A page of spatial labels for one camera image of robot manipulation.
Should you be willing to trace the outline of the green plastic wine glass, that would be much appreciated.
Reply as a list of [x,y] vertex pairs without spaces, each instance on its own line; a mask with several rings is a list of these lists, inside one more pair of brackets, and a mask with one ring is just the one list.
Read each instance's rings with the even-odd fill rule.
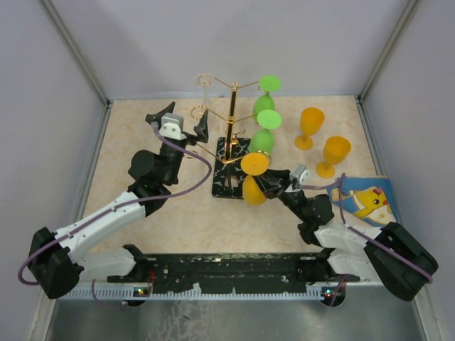
[[261,127],[251,138],[248,150],[252,152],[265,152],[271,154],[275,145],[273,131],[282,124],[281,115],[272,109],[265,109],[256,116],[257,123]]
[[258,115],[263,110],[275,110],[275,103],[271,96],[272,92],[280,90],[281,80],[275,75],[265,75],[259,79],[259,88],[263,95],[259,96],[253,106],[253,114]]

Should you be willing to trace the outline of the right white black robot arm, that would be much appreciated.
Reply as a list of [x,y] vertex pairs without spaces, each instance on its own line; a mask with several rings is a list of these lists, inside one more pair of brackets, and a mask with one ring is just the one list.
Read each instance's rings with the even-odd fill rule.
[[267,170],[254,178],[267,199],[278,199],[300,220],[307,244],[321,247],[319,276],[326,281],[355,276],[379,281],[403,301],[411,301],[438,270],[437,260],[399,223],[358,227],[335,219],[327,194],[308,197],[304,172]]

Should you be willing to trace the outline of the clear wine glass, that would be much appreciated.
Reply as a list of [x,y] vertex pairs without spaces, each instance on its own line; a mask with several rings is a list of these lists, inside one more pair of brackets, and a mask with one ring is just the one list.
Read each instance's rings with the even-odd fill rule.
[[196,81],[203,90],[202,107],[198,108],[198,114],[202,116],[206,108],[210,109],[212,107],[212,102],[210,100],[210,88],[213,85],[214,77],[208,73],[201,74],[197,76]]

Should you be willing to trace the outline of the orange plastic wine glass back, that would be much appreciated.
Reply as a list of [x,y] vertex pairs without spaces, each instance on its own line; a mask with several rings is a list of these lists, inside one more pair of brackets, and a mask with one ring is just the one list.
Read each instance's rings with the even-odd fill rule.
[[310,150],[314,144],[311,137],[320,130],[324,120],[325,115],[320,109],[306,108],[301,113],[299,126],[301,135],[295,138],[295,146],[303,151]]

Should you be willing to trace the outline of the green plastic wine glass front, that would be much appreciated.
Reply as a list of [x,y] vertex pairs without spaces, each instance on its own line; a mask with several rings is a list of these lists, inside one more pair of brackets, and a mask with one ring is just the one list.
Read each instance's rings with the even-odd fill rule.
[[259,79],[259,88],[263,95],[259,96],[253,106],[253,114],[258,115],[263,110],[275,110],[275,103],[271,96],[272,92],[280,90],[281,80],[275,75],[265,75]]

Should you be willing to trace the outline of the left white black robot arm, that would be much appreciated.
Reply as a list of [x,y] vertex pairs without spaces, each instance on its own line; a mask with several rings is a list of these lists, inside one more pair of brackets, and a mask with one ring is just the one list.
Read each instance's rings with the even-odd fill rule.
[[169,190],[178,184],[184,156],[197,158],[187,146],[209,139],[208,113],[204,112],[192,134],[183,130],[183,117],[174,114],[170,103],[145,118],[161,141],[158,153],[137,151],[128,174],[134,182],[119,197],[86,218],[54,232],[44,227],[32,239],[28,269],[47,298],[60,298],[80,282],[153,282],[147,257],[134,245],[114,251],[90,253],[91,248],[132,223],[143,220],[163,207],[174,196]]

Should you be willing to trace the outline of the orange plastic wine glass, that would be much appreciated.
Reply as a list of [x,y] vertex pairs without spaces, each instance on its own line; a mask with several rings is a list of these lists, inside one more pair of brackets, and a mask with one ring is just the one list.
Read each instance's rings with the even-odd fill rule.
[[269,159],[263,153],[252,152],[241,160],[241,169],[246,174],[242,183],[243,199],[249,205],[262,205],[266,197],[255,181],[255,176],[262,175],[269,167]]
[[328,138],[323,148],[323,160],[316,165],[316,174],[321,178],[332,178],[336,165],[346,159],[351,148],[350,141],[342,136]]
[[311,137],[320,130],[324,120],[325,115],[320,109],[306,108],[301,113],[299,126],[301,135],[295,138],[295,146],[303,151],[310,150],[314,144]]

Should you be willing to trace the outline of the green plastic wine glass back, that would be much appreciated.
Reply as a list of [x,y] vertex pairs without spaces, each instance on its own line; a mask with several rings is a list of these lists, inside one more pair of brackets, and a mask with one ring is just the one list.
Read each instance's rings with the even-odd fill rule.
[[272,109],[265,109],[256,116],[257,123],[261,127],[251,138],[248,150],[252,152],[265,152],[271,154],[275,145],[273,131],[282,124],[281,115]]

